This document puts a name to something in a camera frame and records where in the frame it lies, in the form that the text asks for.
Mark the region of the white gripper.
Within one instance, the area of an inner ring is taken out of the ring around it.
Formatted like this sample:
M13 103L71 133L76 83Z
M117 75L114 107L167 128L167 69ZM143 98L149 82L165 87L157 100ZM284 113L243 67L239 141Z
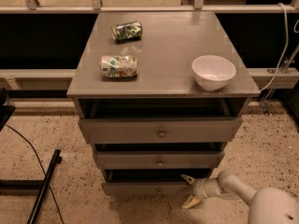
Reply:
M198 178L189 175L181 175L190 185L193 186L193 194L182 205L183 209L190 209L201 202L202 199L218 197L222 195L222 187L216 178Z

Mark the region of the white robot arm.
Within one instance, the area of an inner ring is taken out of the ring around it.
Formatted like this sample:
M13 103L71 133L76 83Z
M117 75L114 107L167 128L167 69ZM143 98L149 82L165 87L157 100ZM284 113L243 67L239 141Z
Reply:
M216 178L181 175L191 186L192 195L183 204L188 209L204 199L240 199L249 207L248 224L299 224L299 202L284 190L254 189L227 170Z

